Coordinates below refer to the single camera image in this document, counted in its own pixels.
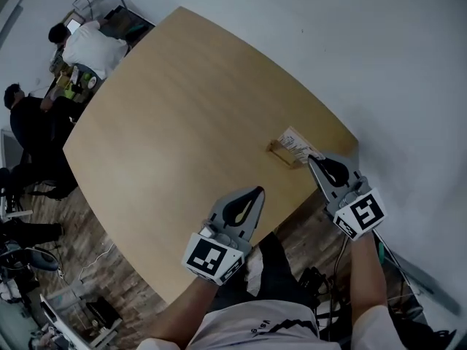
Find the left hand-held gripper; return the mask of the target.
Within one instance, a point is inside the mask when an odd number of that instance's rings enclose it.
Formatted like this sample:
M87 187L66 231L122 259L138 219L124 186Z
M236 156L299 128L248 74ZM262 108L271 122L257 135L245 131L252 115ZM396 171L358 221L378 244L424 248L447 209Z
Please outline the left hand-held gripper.
M219 198L200 231L193 233L182 265L218 286L244 264L264 204L263 188L242 188Z

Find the person's right forearm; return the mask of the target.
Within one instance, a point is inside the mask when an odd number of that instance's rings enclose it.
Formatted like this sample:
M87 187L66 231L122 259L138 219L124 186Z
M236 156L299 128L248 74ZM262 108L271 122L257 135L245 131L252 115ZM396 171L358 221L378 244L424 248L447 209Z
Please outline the person's right forearm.
M387 305L387 285L372 233L351 245L350 301L352 314Z

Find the light wooden table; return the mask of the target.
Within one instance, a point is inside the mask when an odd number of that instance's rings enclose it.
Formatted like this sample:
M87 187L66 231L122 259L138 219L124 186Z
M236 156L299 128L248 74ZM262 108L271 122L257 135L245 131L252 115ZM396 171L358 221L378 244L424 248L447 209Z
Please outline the light wooden table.
M63 150L109 237L170 303L193 280L182 256L218 198L264 188L258 243L315 191L307 168L266 149L288 128L323 153L358 145L280 66L180 7L99 88Z

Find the white printed paper label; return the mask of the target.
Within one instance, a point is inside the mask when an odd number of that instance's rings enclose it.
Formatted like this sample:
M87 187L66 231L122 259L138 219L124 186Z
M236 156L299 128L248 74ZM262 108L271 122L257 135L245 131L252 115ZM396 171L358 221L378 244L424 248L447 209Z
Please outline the white printed paper label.
M288 127L278 138L278 142L290 152L295 159L305 164L309 156L318 160L324 160L325 156L312 146L298 131Z

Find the dark cluttered desk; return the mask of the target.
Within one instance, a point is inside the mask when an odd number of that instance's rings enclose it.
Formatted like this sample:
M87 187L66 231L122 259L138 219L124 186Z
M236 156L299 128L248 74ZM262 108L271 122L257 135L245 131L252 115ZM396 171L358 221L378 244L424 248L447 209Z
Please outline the dark cluttered desk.
M102 19L108 20L108 23L101 28L101 31L107 36L125 40L130 46L129 52L131 51L132 45L138 41L138 38L140 38L140 36L147 32L149 29L149 27L145 24L140 23L139 25L136 25L133 21L130 20L129 17L124 17L122 10L117 11L116 9L114 9L105 18ZM61 56L62 62L65 63L62 58L63 48L57 46L57 51L58 54ZM67 63L65 64L68 66L68 70L70 71L74 70L75 68L79 70L87 69L91 72L93 76L96 76L86 66L82 66L79 64L69 66ZM106 80L101 80L98 77L97 79L97 81L99 82L103 82Z

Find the person's left forearm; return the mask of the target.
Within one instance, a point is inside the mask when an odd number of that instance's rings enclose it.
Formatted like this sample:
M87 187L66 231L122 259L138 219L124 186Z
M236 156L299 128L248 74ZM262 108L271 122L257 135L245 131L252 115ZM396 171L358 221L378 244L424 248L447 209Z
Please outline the person's left forearm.
M157 316L149 337L172 342L180 349L185 349L201 326L219 288L205 279L195 278L186 290Z

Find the white desk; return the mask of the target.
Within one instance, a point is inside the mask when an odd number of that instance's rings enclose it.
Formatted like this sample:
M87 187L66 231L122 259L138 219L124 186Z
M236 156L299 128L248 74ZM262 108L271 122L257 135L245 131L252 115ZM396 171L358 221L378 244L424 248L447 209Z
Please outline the white desk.
M1 167L13 169L19 165L23 156L23 148L18 143L12 131L0 130L0 160Z
M95 301L97 298L87 301L80 294L81 291L82 282L74 281L49 295L41 294L40 306L49 322L65 337L73 350L105 350L117 336L117 330L123 320L121 318L116 321L110 329L103 327L86 307L87 302ZM66 318L67 312L76 312L78 309L91 314L90 324L85 327L88 333L86 336L82 336Z

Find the person's white shirt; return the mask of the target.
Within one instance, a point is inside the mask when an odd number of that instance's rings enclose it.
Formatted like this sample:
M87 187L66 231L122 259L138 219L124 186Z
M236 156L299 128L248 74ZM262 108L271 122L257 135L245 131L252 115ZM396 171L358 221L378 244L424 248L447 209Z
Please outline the person's white shirt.
M208 313L186 350L341 350L341 346L318 338L310 308L255 300ZM351 350L406 350L387 307L370 308L356 321Z

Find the black floor box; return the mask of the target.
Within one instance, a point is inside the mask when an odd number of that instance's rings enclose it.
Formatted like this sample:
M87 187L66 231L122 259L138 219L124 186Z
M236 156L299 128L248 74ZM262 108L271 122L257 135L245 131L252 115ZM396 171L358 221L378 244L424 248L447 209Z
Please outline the black floor box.
M103 297L98 297L95 301L87 302L86 307L103 327L107 329L110 329L116 321L121 320L119 313Z

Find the person's black trousers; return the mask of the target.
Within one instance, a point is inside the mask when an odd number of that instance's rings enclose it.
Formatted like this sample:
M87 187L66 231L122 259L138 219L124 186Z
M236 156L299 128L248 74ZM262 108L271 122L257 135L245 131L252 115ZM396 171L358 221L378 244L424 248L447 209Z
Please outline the person's black trousers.
M259 293L253 296L247 291L247 270L242 266L219 288L209 307L210 312L254 300L281 300L308 308L312 306L311 294L293 276L285 250L275 234L269 233L263 238L259 248L263 258Z

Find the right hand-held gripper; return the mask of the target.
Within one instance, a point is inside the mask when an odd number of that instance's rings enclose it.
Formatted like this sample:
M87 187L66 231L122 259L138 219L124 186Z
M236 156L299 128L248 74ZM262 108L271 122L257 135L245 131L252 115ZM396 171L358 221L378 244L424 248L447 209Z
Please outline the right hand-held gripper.
M385 206L378 190L360 172L356 159L324 156L309 156L309 170L325 196L325 210L333 224L355 241L387 217Z

